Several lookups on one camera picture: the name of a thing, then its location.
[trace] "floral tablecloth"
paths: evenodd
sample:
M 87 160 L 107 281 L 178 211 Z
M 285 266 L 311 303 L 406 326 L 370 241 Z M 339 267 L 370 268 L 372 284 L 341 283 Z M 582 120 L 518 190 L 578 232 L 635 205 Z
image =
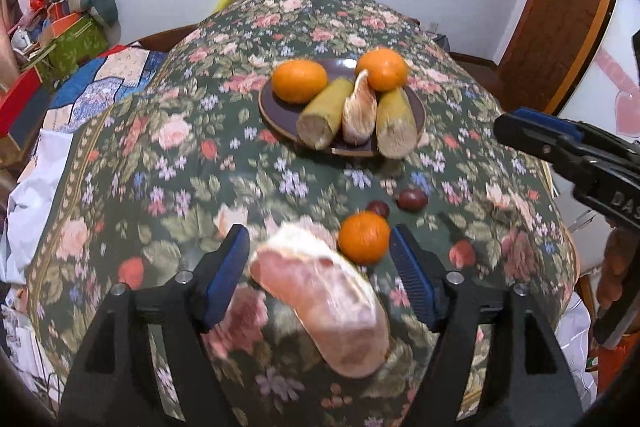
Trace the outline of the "floral tablecloth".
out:
M 257 93 L 291 57 L 357 58 L 397 50 L 427 109 L 418 149 L 402 162 L 350 160 L 294 147 L 262 123 Z M 165 282 L 215 250 L 233 223 L 252 245 L 285 221 L 335 245 L 340 222 L 386 200 L 447 267 L 484 283 L 529 283 L 555 323 L 576 279 L 575 252 L 540 163 L 492 137 L 497 103 L 408 18 L 372 0 L 244 0 L 203 21 L 142 92 L 88 121 L 72 153 L 36 259 L 30 316 L 65 377 L 96 306 L 116 281 Z M 403 187 L 430 195 L 400 211 Z M 452 248 L 465 235 L 473 248 Z M 294 312 L 243 277 L 224 321 L 204 338 L 241 425 L 398 425 L 435 335 L 418 322 L 388 255 L 360 268 L 388 315 L 385 364 L 340 377 Z M 162 342 L 152 332 L 165 407 L 178 416 Z M 489 330 L 478 330 L 462 413 L 478 401 Z

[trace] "blue patterned quilt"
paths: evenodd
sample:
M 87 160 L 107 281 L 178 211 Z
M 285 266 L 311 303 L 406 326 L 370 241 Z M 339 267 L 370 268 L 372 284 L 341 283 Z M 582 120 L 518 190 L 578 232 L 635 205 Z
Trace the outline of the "blue patterned quilt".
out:
M 43 128 L 73 133 L 86 120 L 144 89 L 166 53 L 127 48 L 94 58 L 73 74 L 53 97 Z

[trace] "tangerine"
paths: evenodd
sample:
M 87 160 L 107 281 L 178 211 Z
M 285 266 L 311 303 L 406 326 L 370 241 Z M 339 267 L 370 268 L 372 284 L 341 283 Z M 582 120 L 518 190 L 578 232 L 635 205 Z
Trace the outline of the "tangerine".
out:
M 328 84 L 324 68 L 312 60 L 289 60 L 271 74 L 273 92 L 289 103 L 307 103 Z
M 374 264 L 388 250 L 390 233 L 384 217 L 366 210 L 344 220 L 338 233 L 338 246 L 352 263 Z
M 369 71 L 369 86 L 376 91 L 391 91 L 406 84 L 409 67 L 398 52 L 379 48 L 365 53 L 356 64 L 356 74 Z

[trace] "white cloth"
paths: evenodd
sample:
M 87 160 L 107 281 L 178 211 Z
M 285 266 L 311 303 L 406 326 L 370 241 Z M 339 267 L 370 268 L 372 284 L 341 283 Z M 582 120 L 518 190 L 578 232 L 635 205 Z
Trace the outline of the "white cloth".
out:
M 64 392 L 64 385 L 53 371 L 49 359 L 44 354 L 44 349 L 36 340 L 29 319 L 4 305 L 0 306 L 0 319 L 4 322 L 9 359 L 15 365 L 24 384 L 32 393 L 37 393 L 36 378 L 40 378 L 40 386 L 44 384 L 49 397 L 59 402 Z
M 574 377 L 582 408 L 585 410 L 595 402 L 598 390 L 593 375 L 585 371 L 589 350 L 589 326 L 591 317 L 587 306 L 574 292 L 556 328 L 556 339 Z
M 38 161 L 33 172 L 9 195 L 4 232 L 0 238 L 0 280 L 25 284 L 51 203 L 65 169 L 73 135 L 40 131 Z

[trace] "peeled sweet potato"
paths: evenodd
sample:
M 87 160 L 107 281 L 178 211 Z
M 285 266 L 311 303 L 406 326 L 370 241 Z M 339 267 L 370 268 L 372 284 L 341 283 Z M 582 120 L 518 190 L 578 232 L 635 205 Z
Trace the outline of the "peeled sweet potato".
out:
M 307 105 L 296 122 L 300 139 L 311 149 L 324 149 L 340 131 L 344 101 L 353 92 L 353 82 L 337 78 Z
M 376 137 L 378 150 L 386 158 L 404 158 L 417 145 L 414 114 L 402 87 L 387 91 L 380 98 Z

